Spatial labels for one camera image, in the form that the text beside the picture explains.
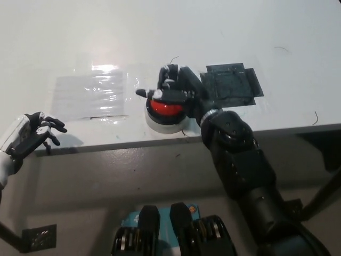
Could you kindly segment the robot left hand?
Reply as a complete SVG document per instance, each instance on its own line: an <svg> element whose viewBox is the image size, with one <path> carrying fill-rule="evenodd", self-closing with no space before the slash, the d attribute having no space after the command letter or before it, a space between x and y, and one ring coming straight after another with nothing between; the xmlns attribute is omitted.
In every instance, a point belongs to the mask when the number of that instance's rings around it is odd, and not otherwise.
<svg viewBox="0 0 341 256"><path fill-rule="evenodd" d="M60 141L52 132L53 129L66 133L65 123L59 119L47 116L43 112L24 114L18 117L1 137L1 151L14 160L23 160L40 145L46 150L51 149L46 142L50 139L56 146Z"/></svg>

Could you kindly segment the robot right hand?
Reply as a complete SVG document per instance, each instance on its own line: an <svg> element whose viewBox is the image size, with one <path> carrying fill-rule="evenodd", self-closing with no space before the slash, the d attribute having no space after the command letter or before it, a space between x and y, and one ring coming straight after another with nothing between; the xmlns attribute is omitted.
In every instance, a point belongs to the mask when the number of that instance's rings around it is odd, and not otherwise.
<svg viewBox="0 0 341 256"><path fill-rule="evenodd" d="M207 112L220 109L188 66L163 66L155 89L137 89L135 93L146 98L147 116L161 125L179 124L187 117L200 124Z"/></svg>

